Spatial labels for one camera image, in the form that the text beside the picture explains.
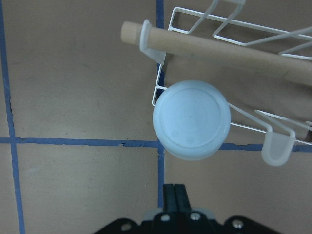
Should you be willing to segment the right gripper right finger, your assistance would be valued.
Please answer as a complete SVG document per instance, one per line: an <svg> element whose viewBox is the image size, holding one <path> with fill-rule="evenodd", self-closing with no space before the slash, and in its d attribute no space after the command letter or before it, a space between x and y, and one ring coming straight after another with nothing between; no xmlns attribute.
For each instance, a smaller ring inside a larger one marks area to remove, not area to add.
<svg viewBox="0 0 312 234"><path fill-rule="evenodd" d="M177 210L179 212L189 212L191 210L191 205L189 202L188 194L184 184L175 184L175 199Z"/></svg>

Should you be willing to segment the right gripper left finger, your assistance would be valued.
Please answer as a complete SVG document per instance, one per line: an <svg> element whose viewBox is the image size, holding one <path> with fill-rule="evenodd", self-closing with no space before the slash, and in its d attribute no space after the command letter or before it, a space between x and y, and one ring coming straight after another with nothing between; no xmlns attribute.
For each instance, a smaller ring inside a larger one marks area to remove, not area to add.
<svg viewBox="0 0 312 234"><path fill-rule="evenodd" d="M176 194L173 184L163 185L163 210L165 212L176 211Z"/></svg>

